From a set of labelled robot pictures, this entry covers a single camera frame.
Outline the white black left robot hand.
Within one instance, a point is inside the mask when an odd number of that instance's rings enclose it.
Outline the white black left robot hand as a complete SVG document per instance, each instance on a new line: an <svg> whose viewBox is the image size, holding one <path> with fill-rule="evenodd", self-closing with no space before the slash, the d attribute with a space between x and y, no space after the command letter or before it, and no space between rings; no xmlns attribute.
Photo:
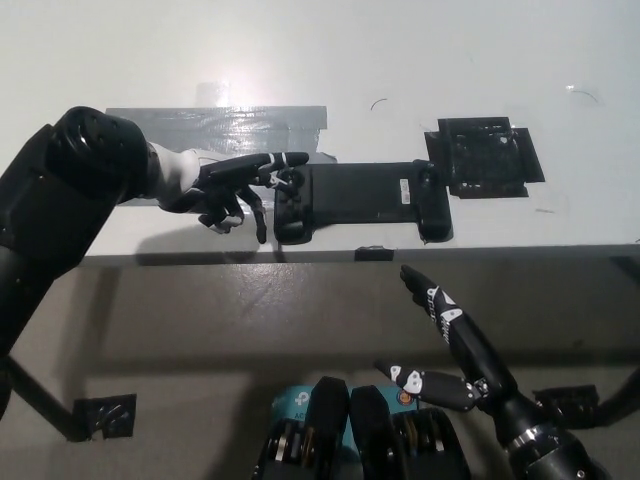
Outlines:
<svg viewBox="0 0 640 480"><path fill-rule="evenodd" d="M295 190L278 177L281 171L306 164L306 152L256 153L231 157L219 152L188 149L174 152L150 143L149 186L144 194L170 213L196 214L199 222L218 233L228 234L244 223L241 207L246 203L256 224L260 244L267 239L266 211L255 186Z"/></svg>

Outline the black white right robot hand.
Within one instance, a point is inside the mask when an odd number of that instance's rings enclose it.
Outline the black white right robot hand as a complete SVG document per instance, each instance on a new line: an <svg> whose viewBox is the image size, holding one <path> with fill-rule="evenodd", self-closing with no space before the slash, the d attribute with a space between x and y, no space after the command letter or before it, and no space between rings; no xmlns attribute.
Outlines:
<svg viewBox="0 0 640 480"><path fill-rule="evenodd" d="M489 415L503 448L516 449L540 437L547 420L527 399L497 351L473 319L423 273L403 265L400 277L448 346L461 376L377 360L375 367L404 392L422 402Z"/></svg>

